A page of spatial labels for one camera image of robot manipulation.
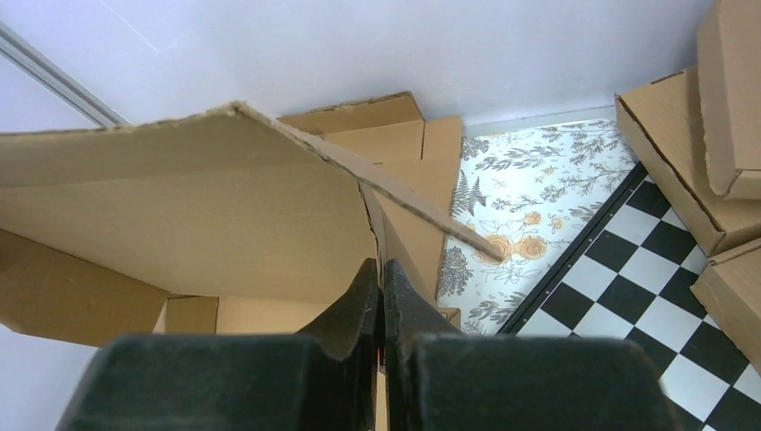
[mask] floral wallpaper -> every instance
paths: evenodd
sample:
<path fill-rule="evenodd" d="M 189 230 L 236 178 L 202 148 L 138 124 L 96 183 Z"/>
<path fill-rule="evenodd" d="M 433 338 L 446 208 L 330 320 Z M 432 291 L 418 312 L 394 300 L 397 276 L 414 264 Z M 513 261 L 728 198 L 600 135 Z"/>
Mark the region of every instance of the floral wallpaper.
<path fill-rule="evenodd" d="M 504 261 L 448 239 L 439 305 L 495 334 L 635 164 L 606 119 L 464 138 L 451 213 Z"/>

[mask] metal rail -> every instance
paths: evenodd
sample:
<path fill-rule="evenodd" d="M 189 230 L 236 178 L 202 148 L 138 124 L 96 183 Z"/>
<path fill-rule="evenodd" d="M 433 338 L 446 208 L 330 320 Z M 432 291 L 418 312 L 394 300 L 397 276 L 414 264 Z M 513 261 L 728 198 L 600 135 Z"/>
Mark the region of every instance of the metal rail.
<path fill-rule="evenodd" d="M 127 120 L 54 65 L 0 21 L 0 54 L 95 124 L 112 127 Z"/>

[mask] white wall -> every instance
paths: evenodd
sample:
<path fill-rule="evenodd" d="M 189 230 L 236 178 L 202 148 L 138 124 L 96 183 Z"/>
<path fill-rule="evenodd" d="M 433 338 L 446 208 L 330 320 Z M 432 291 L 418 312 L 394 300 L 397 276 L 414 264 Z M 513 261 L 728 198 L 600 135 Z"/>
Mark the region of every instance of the white wall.
<path fill-rule="evenodd" d="M 0 130 L 92 126 L 0 56 Z M 93 353 L 92 347 L 26 337 L 0 325 L 0 430 L 53 429 Z"/>
<path fill-rule="evenodd" d="M 130 121 L 409 89 L 469 124 L 609 105 L 695 61 L 711 0 L 34 0 L 10 25 Z"/>

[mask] open cardboard box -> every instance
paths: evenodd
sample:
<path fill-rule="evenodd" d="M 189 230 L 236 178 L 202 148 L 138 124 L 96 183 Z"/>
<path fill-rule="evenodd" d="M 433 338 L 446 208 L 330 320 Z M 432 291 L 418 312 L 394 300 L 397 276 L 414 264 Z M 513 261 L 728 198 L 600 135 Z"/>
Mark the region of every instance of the open cardboard box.
<path fill-rule="evenodd" d="M 761 199 L 761 3 L 715 0 L 697 33 L 708 179 L 726 198 Z"/>
<path fill-rule="evenodd" d="M 283 120 L 379 164 L 237 102 L 138 127 L 0 136 L 2 323 L 93 346 L 162 328 L 290 332 L 367 257 L 400 259 L 431 302 L 442 233 L 501 258 L 442 207 L 458 120 L 424 123 L 409 94 Z M 378 151 L 373 136 L 406 136 L 415 151 Z M 448 198 L 428 180 L 440 168 Z"/>
<path fill-rule="evenodd" d="M 725 200 L 708 185 L 697 70 L 616 97 L 617 124 L 707 255 L 761 237 L 761 201 Z"/>
<path fill-rule="evenodd" d="M 761 372 L 761 239 L 719 254 L 692 286 L 708 314 Z"/>

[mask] black and white checkered floor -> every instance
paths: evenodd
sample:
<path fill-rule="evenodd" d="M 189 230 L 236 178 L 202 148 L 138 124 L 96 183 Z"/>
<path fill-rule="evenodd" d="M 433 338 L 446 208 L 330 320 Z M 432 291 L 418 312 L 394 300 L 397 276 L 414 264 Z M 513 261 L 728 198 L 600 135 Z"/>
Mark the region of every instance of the black and white checkered floor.
<path fill-rule="evenodd" d="M 646 179 L 511 332 L 631 339 L 656 365 L 685 431 L 761 429 L 761 376 L 689 290 L 705 263 Z"/>

